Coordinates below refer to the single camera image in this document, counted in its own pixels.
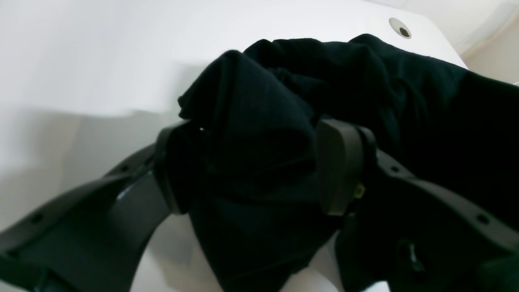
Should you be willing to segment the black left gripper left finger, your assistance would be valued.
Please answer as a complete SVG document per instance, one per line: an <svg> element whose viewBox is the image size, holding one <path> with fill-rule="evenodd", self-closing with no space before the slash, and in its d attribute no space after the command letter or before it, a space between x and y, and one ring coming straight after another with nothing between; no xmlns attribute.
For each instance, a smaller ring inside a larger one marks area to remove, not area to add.
<svg viewBox="0 0 519 292"><path fill-rule="evenodd" d="M155 230L189 208L172 178L191 122L1 233L1 280L30 292L128 292Z"/></svg>

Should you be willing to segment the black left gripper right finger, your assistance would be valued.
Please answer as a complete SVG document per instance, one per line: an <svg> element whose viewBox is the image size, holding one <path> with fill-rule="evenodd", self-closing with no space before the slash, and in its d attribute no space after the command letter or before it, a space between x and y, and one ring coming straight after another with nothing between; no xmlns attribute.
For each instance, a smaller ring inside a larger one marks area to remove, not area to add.
<svg viewBox="0 0 519 292"><path fill-rule="evenodd" d="M335 255L345 292L517 292L518 230L421 180L347 122L316 126L320 203L343 224Z"/></svg>

